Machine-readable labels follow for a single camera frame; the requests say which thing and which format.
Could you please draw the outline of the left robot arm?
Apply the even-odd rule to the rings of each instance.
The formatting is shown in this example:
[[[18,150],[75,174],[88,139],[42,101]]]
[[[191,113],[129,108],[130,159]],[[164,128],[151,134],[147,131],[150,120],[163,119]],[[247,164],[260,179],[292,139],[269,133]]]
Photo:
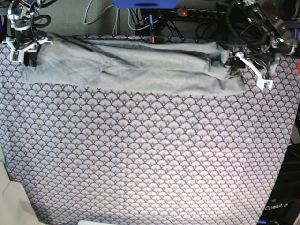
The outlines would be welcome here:
[[[264,78],[275,72],[281,55],[300,54],[300,40],[270,0],[232,0],[225,21],[235,40],[233,56],[264,69]]]

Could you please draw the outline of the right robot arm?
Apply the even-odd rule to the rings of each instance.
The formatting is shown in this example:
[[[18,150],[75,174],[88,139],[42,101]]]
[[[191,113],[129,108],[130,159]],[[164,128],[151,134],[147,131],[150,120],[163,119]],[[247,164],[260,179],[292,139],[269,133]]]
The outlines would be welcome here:
[[[7,18],[11,22],[14,34],[6,37],[3,43],[10,47],[10,61],[23,63],[25,66],[37,65],[38,53],[43,44],[51,44],[52,38],[38,30],[51,22],[48,15],[39,15],[40,9],[55,1],[45,0],[14,0],[10,4]]]

